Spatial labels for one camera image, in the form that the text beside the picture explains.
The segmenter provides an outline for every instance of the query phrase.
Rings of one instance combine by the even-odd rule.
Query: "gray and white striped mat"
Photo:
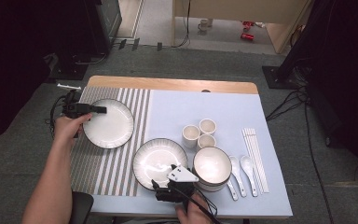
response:
[[[144,143],[150,90],[86,87],[80,103],[115,99],[126,105],[134,117],[131,139],[122,147],[105,149],[79,135],[71,154],[74,191],[99,195],[136,196],[139,187],[132,172],[132,158]]]

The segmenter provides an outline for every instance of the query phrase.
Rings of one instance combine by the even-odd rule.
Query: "white plate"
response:
[[[187,155],[179,144],[166,138],[157,138],[144,143],[133,158],[133,173],[138,182],[147,189],[153,189],[152,179],[162,188],[169,180],[167,174],[171,165],[187,168]]]
[[[133,116],[121,102],[103,99],[92,105],[106,106],[106,114],[92,113],[84,122],[83,129],[88,139],[98,147],[115,148],[123,146],[133,133]]]

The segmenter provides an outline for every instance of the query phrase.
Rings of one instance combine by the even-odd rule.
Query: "white ceramic bowl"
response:
[[[217,147],[204,147],[196,153],[193,173],[202,189],[218,191],[228,182],[231,175],[231,161],[228,155]]]

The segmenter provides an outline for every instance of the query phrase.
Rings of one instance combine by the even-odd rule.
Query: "white chopsticks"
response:
[[[269,186],[267,184],[266,174],[264,172],[263,162],[261,161],[260,149],[257,143],[255,129],[245,128],[242,130],[243,139],[248,148],[249,156],[254,161],[254,170],[257,184],[261,193],[268,193]]]

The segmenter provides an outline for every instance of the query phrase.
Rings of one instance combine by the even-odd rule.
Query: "white cup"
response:
[[[200,131],[201,134],[210,134],[213,135],[216,131],[216,123],[211,119],[203,119],[200,121]]]
[[[200,151],[204,147],[215,147],[216,139],[210,134],[202,134],[197,140],[197,151]]]
[[[194,148],[200,137],[200,129],[195,125],[187,125],[182,130],[182,142],[185,147]]]

